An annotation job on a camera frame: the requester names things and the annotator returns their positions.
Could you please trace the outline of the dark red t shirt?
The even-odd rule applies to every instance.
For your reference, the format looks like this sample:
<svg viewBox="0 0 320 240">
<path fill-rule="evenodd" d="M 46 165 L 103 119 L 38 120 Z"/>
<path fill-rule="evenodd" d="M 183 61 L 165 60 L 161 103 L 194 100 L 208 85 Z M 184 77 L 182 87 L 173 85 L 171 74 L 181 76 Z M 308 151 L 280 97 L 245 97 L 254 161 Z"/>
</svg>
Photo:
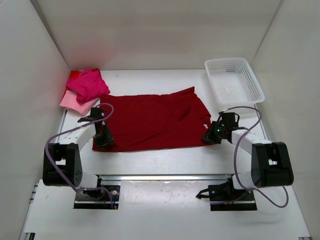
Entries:
<svg viewBox="0 0 320 240">
<path fill-rule="evenodd" d="M 96 152 L 135 152 L 203 147 L 202 137 L 211 126 L 211 114 L 195 93 L 195 87 L 170 94 L 143 94 L 100 98 L 102 109 L 112 116 L 106 121 L 113 147 Z"/>
</svg>

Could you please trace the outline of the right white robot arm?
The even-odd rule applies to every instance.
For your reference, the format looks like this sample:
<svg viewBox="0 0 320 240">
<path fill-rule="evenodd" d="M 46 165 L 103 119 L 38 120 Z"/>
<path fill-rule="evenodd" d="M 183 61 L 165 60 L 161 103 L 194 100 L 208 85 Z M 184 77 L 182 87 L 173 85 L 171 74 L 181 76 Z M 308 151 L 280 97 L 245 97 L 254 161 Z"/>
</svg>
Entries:
<svg viewBox="0 0 320 240">
<path fill-rule="evenodd" d="M 246 127 L 239 126 L 240 115 L 235 112 L 220 112 L 216 121 L 201 141 L 206 144 L 220 144 L 227 140 L 235 145 L 233 154 L 234 175 L 230 184 L 224 187 L 224 195 L 229 200 L 236 200 L 242 190 L 256 190 L 267 187 L 290 186 L 294 174 L 287 145 L 283 142 L 272 142 L 252 133 Z M 250 170 L 239 173 L 237 153 L 242 149 L 250 154 Z"/>
</svg>

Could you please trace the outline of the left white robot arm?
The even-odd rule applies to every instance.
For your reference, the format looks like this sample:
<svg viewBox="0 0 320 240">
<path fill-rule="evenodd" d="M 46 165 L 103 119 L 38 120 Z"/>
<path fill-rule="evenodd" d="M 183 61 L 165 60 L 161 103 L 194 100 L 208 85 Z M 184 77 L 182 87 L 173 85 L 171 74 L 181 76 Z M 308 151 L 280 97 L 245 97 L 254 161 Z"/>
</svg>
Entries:
<svg viewBox="0 0 320 240">
<path fill-rule="evenodd" d="M 50 137 L 45 143 L 42 181 L 46 186 L 69 186 L 75 192 L 84 190 L 93 198 L 104 195 L 105 187 L 96 174 L 83 171 L 81 150 L 93 140 L 99 150 L 114 147 L 108 119 L 114 112 L 109 103 L 91 108 L 88 116 L 77 121 L 75 128 Z"/>
</svg>

